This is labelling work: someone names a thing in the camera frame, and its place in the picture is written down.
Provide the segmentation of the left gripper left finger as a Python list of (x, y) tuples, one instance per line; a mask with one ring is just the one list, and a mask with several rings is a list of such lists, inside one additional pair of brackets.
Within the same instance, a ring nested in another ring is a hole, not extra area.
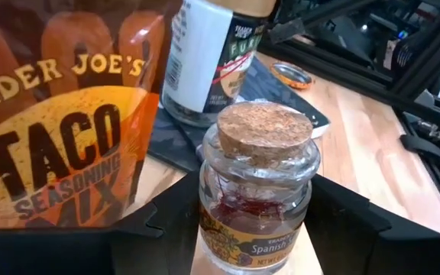
[(188, 173), (108, 228), (0, 230), (0, 274), (189, 275), (198, 188)]

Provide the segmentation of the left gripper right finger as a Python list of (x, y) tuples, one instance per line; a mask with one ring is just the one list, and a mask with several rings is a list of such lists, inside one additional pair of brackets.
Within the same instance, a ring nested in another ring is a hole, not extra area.
[(326, 275), (440, 275), (440, 233), (323, 176), (312, 178), (305, 225)]

